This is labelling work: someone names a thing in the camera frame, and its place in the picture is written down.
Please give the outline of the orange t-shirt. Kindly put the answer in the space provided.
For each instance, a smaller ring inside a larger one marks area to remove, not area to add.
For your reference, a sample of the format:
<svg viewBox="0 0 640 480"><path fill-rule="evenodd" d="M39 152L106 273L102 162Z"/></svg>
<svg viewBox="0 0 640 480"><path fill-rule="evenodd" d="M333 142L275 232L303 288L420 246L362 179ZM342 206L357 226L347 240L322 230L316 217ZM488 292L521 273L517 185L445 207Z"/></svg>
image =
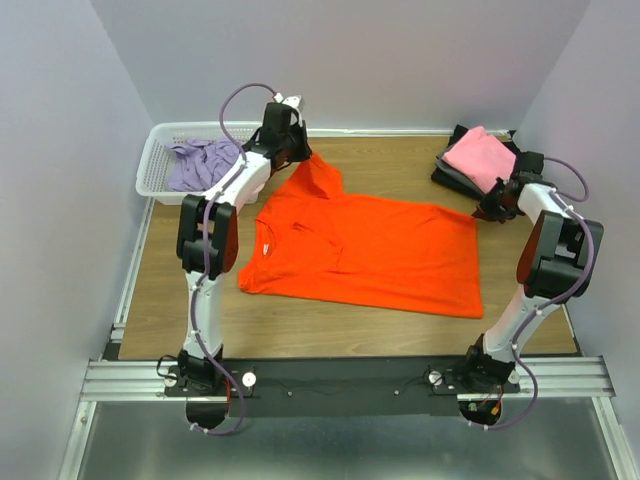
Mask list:
<svg viewBox="0 0 640 480"><path fill-rule="evenodd" d="M313 155L255 219L245 293L480 319L477 224L431 203L347 193Z"/></svg>

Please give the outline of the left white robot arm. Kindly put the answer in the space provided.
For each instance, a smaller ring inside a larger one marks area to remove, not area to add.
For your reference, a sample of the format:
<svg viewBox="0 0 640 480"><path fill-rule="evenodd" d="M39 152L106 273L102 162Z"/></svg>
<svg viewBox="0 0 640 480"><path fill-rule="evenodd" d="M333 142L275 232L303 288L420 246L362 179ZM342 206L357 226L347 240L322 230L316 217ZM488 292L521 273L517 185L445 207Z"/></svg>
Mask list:
<svg viewBox="0 0 640 480"><path fill-rule="evenodd" d="M206 192L182 201L176 254L187 280L189 313L178 378L201 395L214 393L224 378L220 305L224 276L239 249L238 213L276 171L311 157L303 108L300 95L276 95L231 169Z"/></svg>

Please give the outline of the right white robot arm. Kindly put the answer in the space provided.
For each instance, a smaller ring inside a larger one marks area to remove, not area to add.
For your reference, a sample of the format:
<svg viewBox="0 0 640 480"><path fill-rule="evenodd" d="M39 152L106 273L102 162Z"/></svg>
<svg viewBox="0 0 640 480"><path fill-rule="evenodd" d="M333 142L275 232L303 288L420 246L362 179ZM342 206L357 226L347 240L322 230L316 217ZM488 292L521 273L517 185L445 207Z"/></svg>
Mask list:
<svg viewBox="0 0 640 480"><path fill-rule="evenodd" d="M587 186L575 197L543 179L548 160L537 152L517 155L511 176L497 179L474 212L485 221L525 216L532 222L516 268L516 292L494 326L469 347L460 367L459 379L474 392L505 385L522 348L547 316L589 286L604 227L575 211L589 196Z"/></svg>

